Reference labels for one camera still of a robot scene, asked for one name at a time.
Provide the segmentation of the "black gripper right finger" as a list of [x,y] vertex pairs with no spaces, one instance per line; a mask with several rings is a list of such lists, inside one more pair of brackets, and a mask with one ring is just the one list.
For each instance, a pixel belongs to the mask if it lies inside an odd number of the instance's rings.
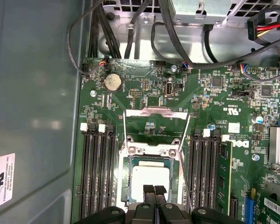
[[176,203],[167,203],[164,186],[154,187],[157,208],[161,224],[242,224],[243,222],[219,211],[198,207],[187,212],[185,208]]

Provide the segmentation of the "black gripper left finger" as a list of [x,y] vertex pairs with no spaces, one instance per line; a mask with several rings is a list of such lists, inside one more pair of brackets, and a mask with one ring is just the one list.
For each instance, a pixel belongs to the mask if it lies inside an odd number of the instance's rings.
[[153,185],[143,186],[142,203],[133,203],[128,211],[110,206],[100,210],[89,217],[77,221],[77,224],[153,224],[155,222],[155,204],[153,198],[155,189]]

